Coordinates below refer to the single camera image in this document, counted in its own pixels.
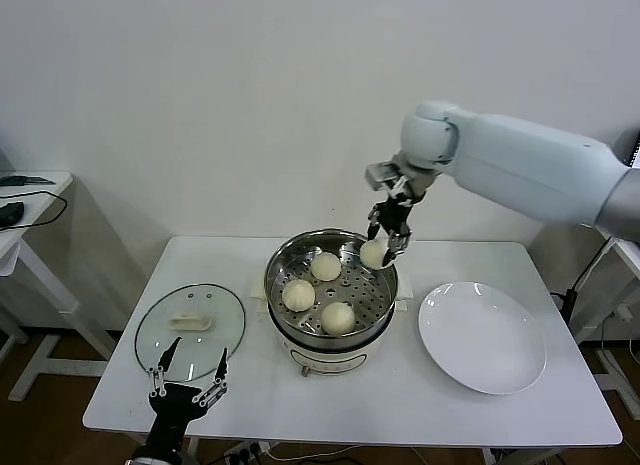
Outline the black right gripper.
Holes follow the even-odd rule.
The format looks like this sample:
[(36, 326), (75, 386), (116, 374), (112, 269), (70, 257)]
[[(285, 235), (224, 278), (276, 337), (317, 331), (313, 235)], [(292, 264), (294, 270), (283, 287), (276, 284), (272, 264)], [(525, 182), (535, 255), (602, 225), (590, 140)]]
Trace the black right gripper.
[(382, 260), (384, 268), (403, 254), (409, 245), (411, 230), (407, 220), (412, 208), (411, 204), (403, 205), (388, 197), (386, 201), (373, 207), (368, 215), (367, 239), (374, 240), (381, 227), (388, 235), (387, 249)]

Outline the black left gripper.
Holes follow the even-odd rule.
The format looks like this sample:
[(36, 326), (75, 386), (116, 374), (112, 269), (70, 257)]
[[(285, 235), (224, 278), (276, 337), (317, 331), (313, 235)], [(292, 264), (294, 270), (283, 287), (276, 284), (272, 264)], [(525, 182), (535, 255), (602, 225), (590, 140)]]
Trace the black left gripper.
[(165, 385), (168, 371), (182, 338), (176, 337), (161, 354), (155, 366), (147, 369), (150, 380), (149, 403), (156, 417), (148, 434), (147, 443), (153, 446), (181, 446), (191, 421), (206, 415), (227, 390), (228, 348), (223, 349), (213, 381), (200, 390), (196, 387), (169, 383)]

